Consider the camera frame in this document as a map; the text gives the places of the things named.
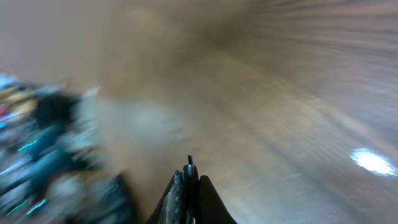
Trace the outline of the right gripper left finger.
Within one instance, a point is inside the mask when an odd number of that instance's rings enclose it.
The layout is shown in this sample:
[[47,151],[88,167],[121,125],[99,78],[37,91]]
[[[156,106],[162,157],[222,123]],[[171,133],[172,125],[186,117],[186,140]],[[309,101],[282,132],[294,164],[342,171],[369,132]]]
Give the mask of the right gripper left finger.
[[187,219],[184,171],[176,170],[146,224],[183,224]]

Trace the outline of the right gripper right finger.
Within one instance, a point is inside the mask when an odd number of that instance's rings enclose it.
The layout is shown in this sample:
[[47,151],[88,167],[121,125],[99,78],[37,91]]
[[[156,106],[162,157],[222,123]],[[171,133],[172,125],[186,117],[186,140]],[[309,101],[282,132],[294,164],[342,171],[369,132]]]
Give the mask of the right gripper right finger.
[[200,177],[199,223],[237,224],[207,175]]

